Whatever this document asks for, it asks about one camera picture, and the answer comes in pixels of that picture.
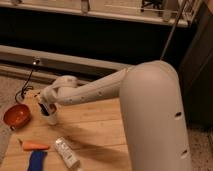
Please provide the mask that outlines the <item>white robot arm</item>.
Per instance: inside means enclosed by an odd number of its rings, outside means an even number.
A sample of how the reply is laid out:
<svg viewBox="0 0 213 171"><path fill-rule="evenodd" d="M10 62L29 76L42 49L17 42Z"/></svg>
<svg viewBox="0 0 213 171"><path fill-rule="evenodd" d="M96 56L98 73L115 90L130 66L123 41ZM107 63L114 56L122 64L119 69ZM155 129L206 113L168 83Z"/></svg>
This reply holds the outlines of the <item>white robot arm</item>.
<svg viewBox="0 0 213 171"><path fill-rule="evenodd" d="M56 106L117 97L132 171L192 171L191 154L178 74L155 60L124 68L83 86L61 76L45 87L38 104L49 124Z"/></svg>

